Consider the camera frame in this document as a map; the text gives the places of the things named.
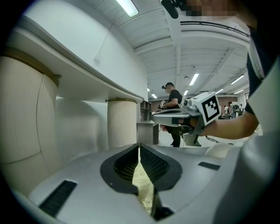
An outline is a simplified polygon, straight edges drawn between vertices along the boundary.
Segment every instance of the black vent grille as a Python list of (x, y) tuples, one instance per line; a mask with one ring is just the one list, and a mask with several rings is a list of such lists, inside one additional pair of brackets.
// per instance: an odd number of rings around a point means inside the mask
[(169, 170), (169, 164), (166, 161), (144, 148), (141, 148), (141, 163), (152, 182), (157, 181)]
[(63, 181), (39, 208), (50, 216), (55, 217), (76, 186), (77, 183), (67, 180)]
[(133, 174), (137, 164), (138, 148), (135, 148), (115, 161), (114, 170), (121, 178), (132, 183)]

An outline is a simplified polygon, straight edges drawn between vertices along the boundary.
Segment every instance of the person in background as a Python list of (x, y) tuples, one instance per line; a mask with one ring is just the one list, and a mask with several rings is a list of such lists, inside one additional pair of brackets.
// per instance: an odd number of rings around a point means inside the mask
[[(169, 93), (169, 100), (168, 103), (165, 103), (164, 106), (166, 107), (167, 110), (169, 109), (179, 109), (179, 104), (182, 102), (182, 95), (179, 93), (178, 90), (174, 87), (174, 84), (171, 82), (168, 82), (165, 87), (165, 92)], [(163, 131), (168, 131), (171, 133), (171, 127), (168, 126), (161, 126)], [(173, 142), (172, 146), (173, 147), (180, 147), (180, 142), (181, 142), (181, 136), (176, 135), (171, 133)]]
[(233, 104), (231, 101), (228, 102), (228, 114), (229, 119), (233, 119)]
[(231, 119), (236, 118), (236, 112), (237, 112), (237, 104), (232, 104), (232, 115), (231, 115)]
[(244, 108), (242, 106), (242, 104), (240, 104), (240, 107), (239, 107), (240, 111), (241, 111), (241, 115), (244, 113)]
[(228, 107), (226, 105), (224, 106), (224, 116), (228, 119)]

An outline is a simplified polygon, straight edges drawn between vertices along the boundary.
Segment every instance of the fisheye lens view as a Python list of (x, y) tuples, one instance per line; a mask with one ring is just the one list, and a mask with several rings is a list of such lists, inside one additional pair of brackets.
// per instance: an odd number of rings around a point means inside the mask
[(4, 215), (66, 224), (275, 219), (277, 11), (251, 0), (8, 7)]

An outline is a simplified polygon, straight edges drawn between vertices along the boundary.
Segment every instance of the black pants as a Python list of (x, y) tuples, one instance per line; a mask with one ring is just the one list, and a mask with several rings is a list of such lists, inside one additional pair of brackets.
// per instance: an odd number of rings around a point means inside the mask
[(173, 138), (173, 143), (172, 145), (174, 147), (180, 147), (180, 142), (181, 142), (181, 136), (176, 135), (176, 134), (171, 134)]

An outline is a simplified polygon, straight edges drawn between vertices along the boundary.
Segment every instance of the ribbed white pillar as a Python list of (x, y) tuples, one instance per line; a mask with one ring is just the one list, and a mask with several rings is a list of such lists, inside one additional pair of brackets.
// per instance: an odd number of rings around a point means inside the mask
[(133, 100), (109, 100), (107, 120), (109, 148), (136, 143), (136, 103)]
[(0, 58), (0, 165), (11, 188), (28, 195), (62, 165), (56, 147), (57, 86), (10, 57)]

